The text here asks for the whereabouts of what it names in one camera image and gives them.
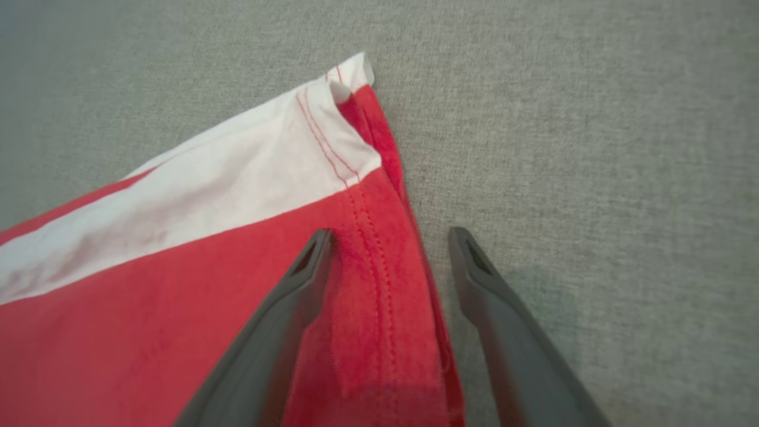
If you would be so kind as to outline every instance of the white fabric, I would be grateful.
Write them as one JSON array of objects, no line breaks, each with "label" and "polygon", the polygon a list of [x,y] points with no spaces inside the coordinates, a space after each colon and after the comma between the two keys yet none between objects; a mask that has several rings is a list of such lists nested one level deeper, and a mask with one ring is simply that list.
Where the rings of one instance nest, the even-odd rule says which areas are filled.
[{"label": "white fabric", "polygon": [[0,246],[0,304],[355,185],[380,155],[335,98],[373,76],[363,54],[340,65],[340,77],[333,71],[149,161],[130,176],[153,171],[131,187]]}]

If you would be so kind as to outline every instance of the red fabric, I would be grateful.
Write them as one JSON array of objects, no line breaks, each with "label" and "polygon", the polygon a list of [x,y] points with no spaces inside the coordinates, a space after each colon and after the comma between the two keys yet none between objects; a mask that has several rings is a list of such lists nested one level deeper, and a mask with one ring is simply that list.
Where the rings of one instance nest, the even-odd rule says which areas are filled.
[{"label": "red fabric", "polygon": [[458,379],[458,370],[453,359],[453,349],[448,335],[445,318],[442,314],[440,297],[435,287],[435,279],[424,253],[424,245],[421,241],[419,226],[416,216],[408,200],[408,193],[403,182],[403,167],[398,146],[392,137],[390,126],[385,119],[380,102],[377,100],[374,90],[366,86],[354,93],[347,102],[339,106],[340,113],[353,125],[361,137],[374,147],[382,157],[383,169],[390,182],[398,193],[404,205],[405,213],[414,230],[414,237],[420,252],[424,275],[427,278],[430,301],[432,303],[433,316],[435,319],[435,332],[438,340],[438,349],[442,360],[443,378],[446,384],[446,398],[449,410],[449,424],[451,426],[465,425],[464,394],[461,390],[461,382]]},{"label": "red fabric", "polygon": [[171,425],[325,227],[339,249],[303,337],[285,425],[463,425],[395,143],[369,87],[341,111],[383,158],[358,185],[0,306],[0,425]]}]

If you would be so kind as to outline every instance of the gray fabric surface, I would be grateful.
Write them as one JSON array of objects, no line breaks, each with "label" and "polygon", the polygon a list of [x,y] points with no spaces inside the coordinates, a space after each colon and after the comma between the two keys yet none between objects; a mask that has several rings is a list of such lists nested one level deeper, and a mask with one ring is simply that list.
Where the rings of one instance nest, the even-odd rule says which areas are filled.
[{"label": "gray fabric surface", "polygon": [[9,0],[0,228],[365,50],[446,307],[466,226],[615,425],[759,418],[759,6],[749,0]]}]

